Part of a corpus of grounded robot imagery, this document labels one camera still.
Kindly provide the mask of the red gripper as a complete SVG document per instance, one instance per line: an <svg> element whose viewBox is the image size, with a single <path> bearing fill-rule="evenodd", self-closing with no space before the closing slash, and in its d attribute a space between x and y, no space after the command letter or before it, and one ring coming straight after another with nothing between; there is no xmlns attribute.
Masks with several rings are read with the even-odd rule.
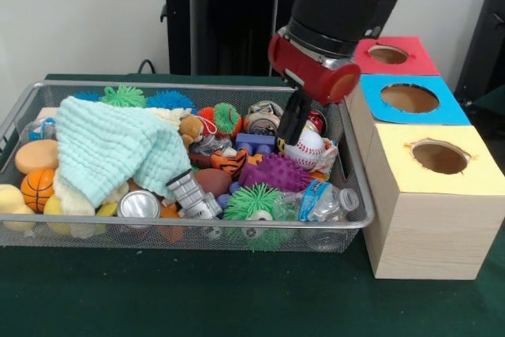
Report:
<svg viewBox="0 0 505 337"><path fill-rule="evenodd" d="M272 68L294 82L279 124L278 138L295 145L312 109L312 100L322 105L340 103L356 87L361 68L351 58L329 58L310 51L285 32L272 36L268 47Z"/></svg>

